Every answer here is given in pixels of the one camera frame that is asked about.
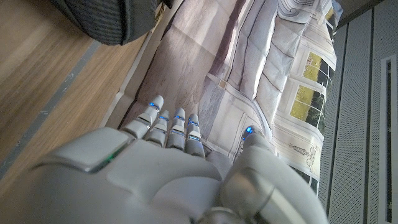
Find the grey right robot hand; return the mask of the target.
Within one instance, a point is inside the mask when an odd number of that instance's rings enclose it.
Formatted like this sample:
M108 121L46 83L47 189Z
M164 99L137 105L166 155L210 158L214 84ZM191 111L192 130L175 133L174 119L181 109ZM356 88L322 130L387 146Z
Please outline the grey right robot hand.
M43 155L1 197L2 223L326 223L315 192L248 126L231 162L206 154L198 116L156 96L122 129Z

